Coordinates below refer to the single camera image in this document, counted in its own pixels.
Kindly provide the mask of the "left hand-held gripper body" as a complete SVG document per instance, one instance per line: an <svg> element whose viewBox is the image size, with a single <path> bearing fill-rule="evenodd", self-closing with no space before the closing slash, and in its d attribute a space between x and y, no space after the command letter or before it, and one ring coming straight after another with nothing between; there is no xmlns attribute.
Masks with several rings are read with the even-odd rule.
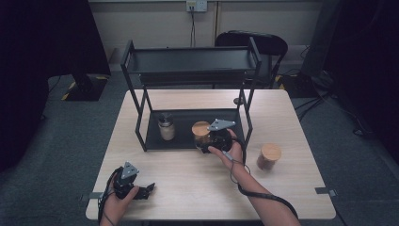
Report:
<svg viewBox="0 0 399 226"><path fill-rule="evenodd" d="M117 175L114 178L113 187L116 196L123 200L130 190L134 187L134 181L139 170L130 162L126 161L123 167L117 169Z"/></svg>

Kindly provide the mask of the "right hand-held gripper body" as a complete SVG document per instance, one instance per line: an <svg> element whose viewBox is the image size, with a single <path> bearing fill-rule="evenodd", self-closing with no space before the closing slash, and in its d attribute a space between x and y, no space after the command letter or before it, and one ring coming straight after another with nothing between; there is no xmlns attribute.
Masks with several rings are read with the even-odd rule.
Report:
<svg viewBox="0 0 399 226"><path fill-rule="evenodd" d="M207 127L209 135L208 141L206 143L206 148L212 146L219 149L220 151L229 151L232 146L232 136L228 129L235 125L236 123L234 121L215 119Z"/></svg>

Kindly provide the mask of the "jar with wooden lid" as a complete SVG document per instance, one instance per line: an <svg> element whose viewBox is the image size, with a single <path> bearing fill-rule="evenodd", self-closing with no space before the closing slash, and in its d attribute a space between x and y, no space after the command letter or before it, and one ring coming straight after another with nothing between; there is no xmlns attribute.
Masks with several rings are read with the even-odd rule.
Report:
<svg viewBox="0 0 399 226"><path fill-rule="evenodd" d="M208 127L210 123L207 121L197 121L192 126L192 133L194 135L194 142L198 149L201 149L204 144L209 142L210 131Z"/></svg>
<svg viewBox="0 0 399 226"><path fill-rule="evenodd" d="M271 170L280 158L280 146L275 143L266 143L260 150L257 166L261 170Z"/></svg>

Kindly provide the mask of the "glass jar with silver lid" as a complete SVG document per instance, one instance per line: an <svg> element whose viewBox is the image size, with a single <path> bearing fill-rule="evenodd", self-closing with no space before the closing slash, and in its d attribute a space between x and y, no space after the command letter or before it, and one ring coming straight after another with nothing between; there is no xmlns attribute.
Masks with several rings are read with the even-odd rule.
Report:
<svg viewBox="0 0 399 226"><path fill-rule="evenodd" d="M158 127L163 140L169 141L175 138L175 126L170 113L163 112L158 116Z"/></svg>

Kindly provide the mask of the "black two-tier metal rack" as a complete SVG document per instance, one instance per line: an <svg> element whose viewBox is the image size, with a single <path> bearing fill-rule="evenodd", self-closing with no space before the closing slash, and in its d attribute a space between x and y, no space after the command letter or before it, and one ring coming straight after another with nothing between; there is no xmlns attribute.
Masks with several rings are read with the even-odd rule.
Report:
<svg viewBox="0 0 399 226"><path fill-rule="evenodd" d="M191 126L197 121L215 119L234 121L238 137L248 143L253 130L249 110L254 89L249 93L239 89L235 98L242 98L242 105L172 107L176 98L168 93L167 107L155 109L148 88L209 84L244 86L249 75L259 75L262 63L254 40L249 40L247 46L150 49L136 49L129 41L120 66L136 106L135 133L142 149L147 152L192 148ZM174 121L175 138L169 141L161 138L158 127L158 116L163 112L170 113Z"/></svg>

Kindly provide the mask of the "person's right hand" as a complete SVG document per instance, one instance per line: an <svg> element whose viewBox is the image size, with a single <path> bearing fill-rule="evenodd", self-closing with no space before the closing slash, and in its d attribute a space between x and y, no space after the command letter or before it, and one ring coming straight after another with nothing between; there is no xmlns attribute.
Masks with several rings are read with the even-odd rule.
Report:
<svg viewBox="0 0 399 226"><path fill-rule="evenodd" d="M208 151L215 154L228 170L243 170L243 151L241 144L235 140L236 134L232 131L232 129L228 129L228 132L231 134L232 137L231 149L228 152L223 153L213 146L209 146Z"/></svg>

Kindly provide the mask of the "person's left hand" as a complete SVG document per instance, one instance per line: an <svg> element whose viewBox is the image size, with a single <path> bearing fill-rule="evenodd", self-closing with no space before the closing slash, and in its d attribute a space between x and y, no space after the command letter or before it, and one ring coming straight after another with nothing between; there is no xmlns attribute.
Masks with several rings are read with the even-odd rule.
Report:
<svg viewBox="0 0 399 226"><path fill-rule="evenodd" d="M114 189L111 188L110 192L108 193L108 198L104 204L102 218L107 218L113 222L120 222L138 190L139 187L134 186L128 195L123 200L120 200L116 196Z"/></svg>

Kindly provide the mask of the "black floor box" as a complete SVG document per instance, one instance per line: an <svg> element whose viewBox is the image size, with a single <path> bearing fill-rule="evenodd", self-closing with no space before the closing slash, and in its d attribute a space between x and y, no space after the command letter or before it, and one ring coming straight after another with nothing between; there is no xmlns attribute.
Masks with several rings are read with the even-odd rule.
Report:
<svg viewBox="0 0 399 226"><path fill-rule="evenodd" d="M280 75L277 78L279 89L288 92L291 98L312 98L317 96L313 82L306 75Z"/></svg>

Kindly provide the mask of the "black stand base yellow tape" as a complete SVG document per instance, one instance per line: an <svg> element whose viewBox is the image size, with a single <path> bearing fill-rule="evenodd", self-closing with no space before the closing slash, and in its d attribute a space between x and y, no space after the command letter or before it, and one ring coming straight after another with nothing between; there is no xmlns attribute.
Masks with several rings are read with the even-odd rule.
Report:
<svg viewBox="0 0 399 226"><path fill-rule="evenodd" d="M61 100L96 102L100 99L107 81L108 77L101 75L89 75L84 82L73 81Z"/></svg>

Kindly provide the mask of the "black chair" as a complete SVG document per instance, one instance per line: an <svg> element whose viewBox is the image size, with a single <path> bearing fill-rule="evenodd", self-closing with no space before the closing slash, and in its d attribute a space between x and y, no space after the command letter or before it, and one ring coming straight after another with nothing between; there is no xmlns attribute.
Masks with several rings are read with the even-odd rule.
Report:
<svg viewBox="0 0 399 226"><path fill-rule="evenodd" d="M287 42L279 36L258 32L231 30L219 34L215 46L247 46L253 38L262 58L262 67L256 85L262 89L274 86L279 66L287 51Z"/></svg>

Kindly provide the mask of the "dark grey panel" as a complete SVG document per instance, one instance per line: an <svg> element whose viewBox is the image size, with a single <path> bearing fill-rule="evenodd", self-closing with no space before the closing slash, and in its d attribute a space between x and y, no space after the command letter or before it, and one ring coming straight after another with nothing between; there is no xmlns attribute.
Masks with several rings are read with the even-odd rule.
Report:
<svg viewBox="0 0 399 226"><path fill-rule="evenodd" d="M300 69L302 74L318 77L323 70L342 5L343 0L323 0L310 48Z"/></svg>

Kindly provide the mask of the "dark curtain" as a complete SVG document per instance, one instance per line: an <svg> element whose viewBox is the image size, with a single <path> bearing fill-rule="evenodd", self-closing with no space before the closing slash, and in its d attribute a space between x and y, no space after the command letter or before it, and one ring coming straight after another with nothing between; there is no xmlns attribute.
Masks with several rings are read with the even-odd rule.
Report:
<svg viewBox="0 0 399 226"><path fill-rule="evenodd" d="M399 162L399 0L343 0L325 67Z"/></svg>
<svg viewBox="0 0 399 226"><path fill-rule="evenodd" d="M23 158L52 76L109 75L88 0L0 0L0 172Z"/></svg>

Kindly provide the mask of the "grey table edge bracket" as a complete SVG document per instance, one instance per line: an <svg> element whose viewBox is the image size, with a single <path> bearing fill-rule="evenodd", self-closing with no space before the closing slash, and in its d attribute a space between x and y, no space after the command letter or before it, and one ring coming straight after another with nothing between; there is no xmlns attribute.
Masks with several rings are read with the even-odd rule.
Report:
<svg viewBox="0 0 399 226"><path fill-rule="evenodd" d="M330 197L338 196L338 193L335 189L329 189L327 187L316 187L315 191L317 194L328 194Z"/></svg>
<svg viewBox="0 0 399 226"><path fill-rule="evenodd" d="M88 194L83 194L80 197L81 202L88 202L91 199L100 199L104 193L103 192L90 192Z"/></svg>

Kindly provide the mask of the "white wall socket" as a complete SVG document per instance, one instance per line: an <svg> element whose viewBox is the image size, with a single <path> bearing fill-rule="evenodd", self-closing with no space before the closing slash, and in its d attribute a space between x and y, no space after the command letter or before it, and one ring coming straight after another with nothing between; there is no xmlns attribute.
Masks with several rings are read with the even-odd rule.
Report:
<svg viewBox="0 0 399 226"><path fill-rule="evenodd" d="M206 12L208 9L207 0L187 0L186 11L187 12Z"/></svg>

